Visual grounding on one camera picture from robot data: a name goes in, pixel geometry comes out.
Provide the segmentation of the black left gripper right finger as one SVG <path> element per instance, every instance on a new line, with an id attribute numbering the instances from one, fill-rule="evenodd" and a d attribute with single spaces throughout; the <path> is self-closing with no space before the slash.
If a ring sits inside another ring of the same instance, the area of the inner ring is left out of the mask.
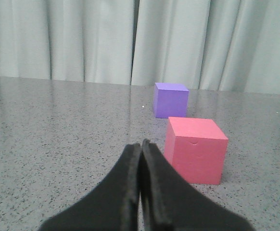
<path id="1" fill-rule="evenodd" d="M 253 230 L 245 218 L 189 185 L 148 139 L 142 143 L 140 192 L 147 231 Z"/>

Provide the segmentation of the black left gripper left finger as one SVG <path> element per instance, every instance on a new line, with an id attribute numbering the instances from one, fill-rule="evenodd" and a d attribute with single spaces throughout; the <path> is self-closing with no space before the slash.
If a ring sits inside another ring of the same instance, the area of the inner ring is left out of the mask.
<path id="1" fill-rule="evenodd" d="M 140 144 L 125 146 L 107 176 L 84 198 L 45 221 L 41 231 L 138 230 Z"/>

